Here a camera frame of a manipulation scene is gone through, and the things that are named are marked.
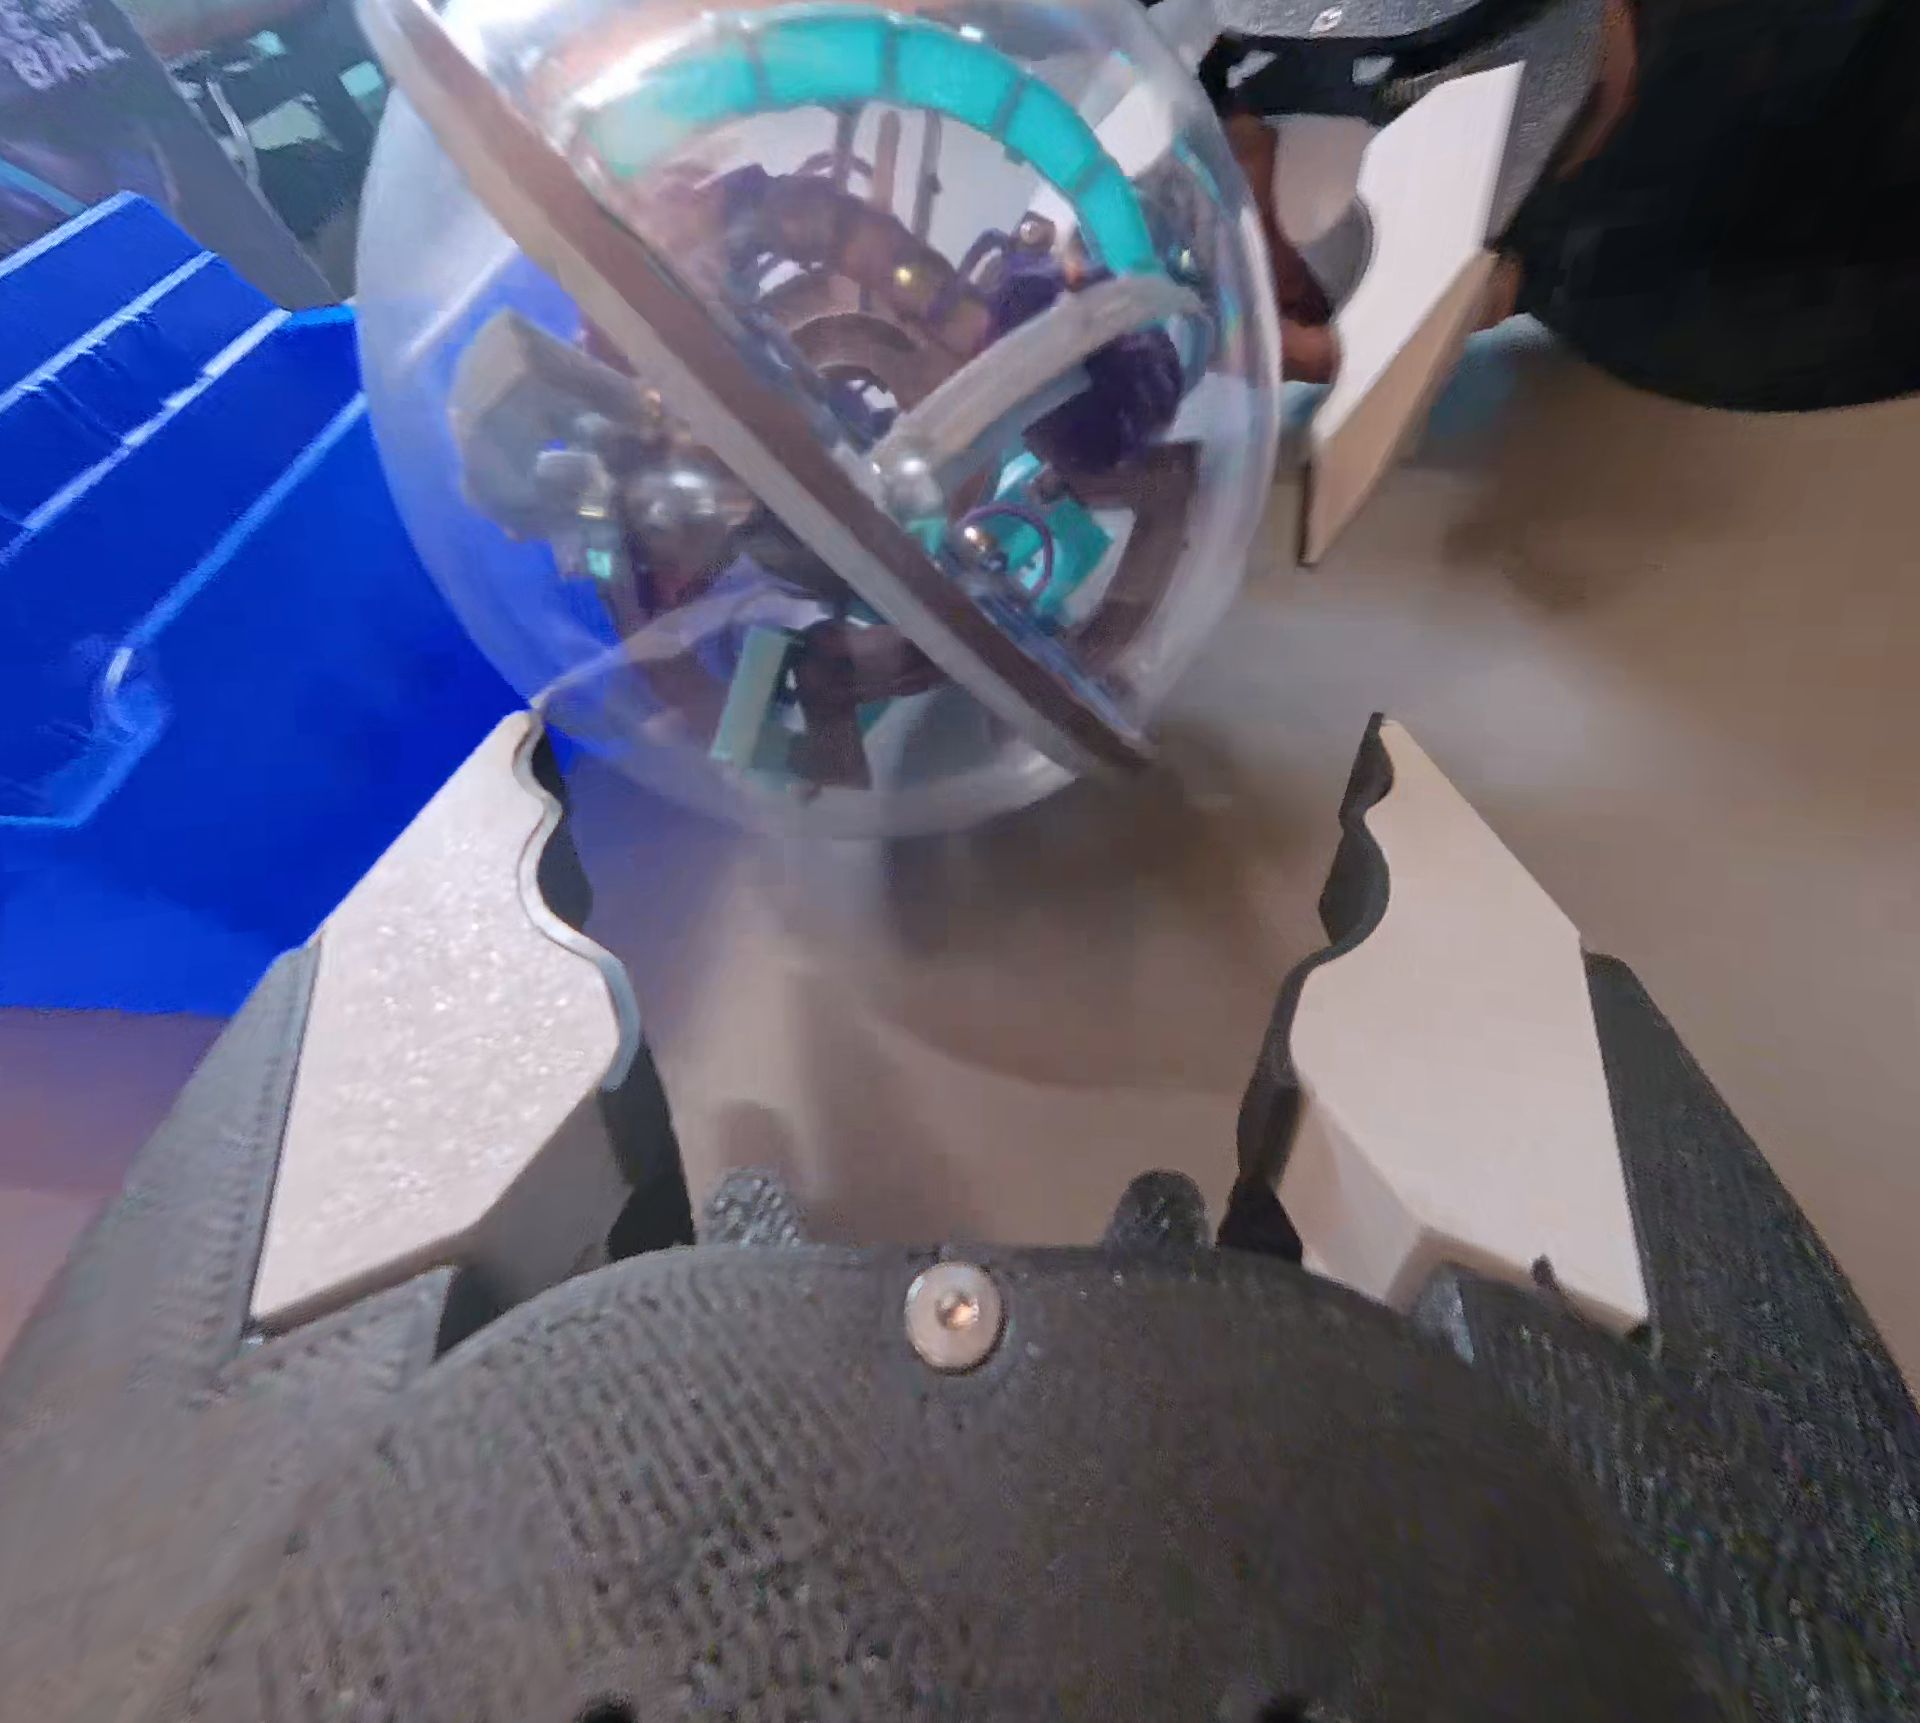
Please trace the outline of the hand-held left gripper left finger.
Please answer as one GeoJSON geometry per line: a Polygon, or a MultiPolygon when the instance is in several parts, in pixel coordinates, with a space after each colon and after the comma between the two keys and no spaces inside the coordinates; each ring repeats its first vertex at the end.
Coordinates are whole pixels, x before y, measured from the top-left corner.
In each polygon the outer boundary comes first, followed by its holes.
{"type": "Polygon", "coordinates": [[[642,1037],[627,973],[541,887],[566,825],[541,739],[540,713],[494,724],[311,938],[268,1331],[426,1271],[522,1302],[612,1257],[642,1037]]]}

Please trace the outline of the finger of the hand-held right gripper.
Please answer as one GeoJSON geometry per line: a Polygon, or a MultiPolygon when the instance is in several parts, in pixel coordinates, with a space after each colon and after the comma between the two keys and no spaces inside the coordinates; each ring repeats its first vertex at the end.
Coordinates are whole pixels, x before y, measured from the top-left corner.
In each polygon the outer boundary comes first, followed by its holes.
{"type": "Polygon", "coordinates": [[[1300,560],[1319,566],[1427,424],[1478,323],[1498,257],[1492,206],[1525,79],[1447,79],[1358,159],[1371,252],[1334,310],[1339,366],[1308,427],[1300,560]]]}

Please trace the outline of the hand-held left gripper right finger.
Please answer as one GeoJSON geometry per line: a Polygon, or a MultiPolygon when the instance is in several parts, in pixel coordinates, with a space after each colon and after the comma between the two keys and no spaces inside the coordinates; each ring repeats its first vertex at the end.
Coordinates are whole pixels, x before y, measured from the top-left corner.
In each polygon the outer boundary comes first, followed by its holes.
{"type": "Polygon", "coordinates": [[[1305,1268],[1413,1311],[1442,1268],[1627,1334],[1652,1296],[1584,938],[1398,720],[1367,724],[1284,1009],[1305,1268]]]}

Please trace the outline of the clear maze ball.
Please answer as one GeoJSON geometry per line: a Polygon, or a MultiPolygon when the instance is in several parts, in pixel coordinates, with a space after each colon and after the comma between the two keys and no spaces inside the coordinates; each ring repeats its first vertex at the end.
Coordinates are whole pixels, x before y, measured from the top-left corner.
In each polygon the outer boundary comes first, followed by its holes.
{"type": "Polygon", "coordinates": [[[398,508],[596,760],[926,835],[1143,776],[1279,455],[1259,203],[1140,0],[359,0],[398,508]]]}

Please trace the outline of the person's right forearm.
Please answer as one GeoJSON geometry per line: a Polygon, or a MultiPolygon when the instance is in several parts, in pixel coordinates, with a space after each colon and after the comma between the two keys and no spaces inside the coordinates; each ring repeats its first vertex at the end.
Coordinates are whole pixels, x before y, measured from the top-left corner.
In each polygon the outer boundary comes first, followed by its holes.
{"type": "Polygon", "coordinates": [[[1623,0],[1624,95],[1506,236],[1515,304],[1705,409],[1918,391],[1918,0],[1623,0]]]}

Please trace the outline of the maze ball box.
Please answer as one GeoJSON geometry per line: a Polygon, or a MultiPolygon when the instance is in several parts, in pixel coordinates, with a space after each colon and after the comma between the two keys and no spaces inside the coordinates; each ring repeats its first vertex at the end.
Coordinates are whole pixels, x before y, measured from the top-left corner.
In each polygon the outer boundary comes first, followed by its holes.
{"type": "Polygon", "coordinates": [[[342,300],[115,0],[3,0],[3,255],[126,193],[279,307],[342,300]]]}

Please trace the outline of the person's right hand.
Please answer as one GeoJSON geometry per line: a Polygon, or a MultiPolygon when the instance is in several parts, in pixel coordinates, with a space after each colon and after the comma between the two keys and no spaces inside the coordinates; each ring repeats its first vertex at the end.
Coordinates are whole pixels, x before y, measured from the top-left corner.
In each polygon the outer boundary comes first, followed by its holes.
{"type": "Polygon", "coordinates": [[[1223,128],[1262,211],[1284,378],[1324,387],[1339,369],[1333,300],[1294,234],[1318,243],[1346,212],[1374,128],[1330,116],[1265,120],[1245,109],[1226,116],[1223,128]]]}

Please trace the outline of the blue plastic tray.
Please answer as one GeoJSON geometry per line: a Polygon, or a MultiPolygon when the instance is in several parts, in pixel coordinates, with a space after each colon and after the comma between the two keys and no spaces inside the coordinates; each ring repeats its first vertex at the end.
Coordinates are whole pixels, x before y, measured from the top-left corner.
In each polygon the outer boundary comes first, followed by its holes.
{"type": "Polygon", "coordinates": [[[346,307],[155,200],[3,263],[3,1004],[234,1012],[507,715],[346,307]]]}

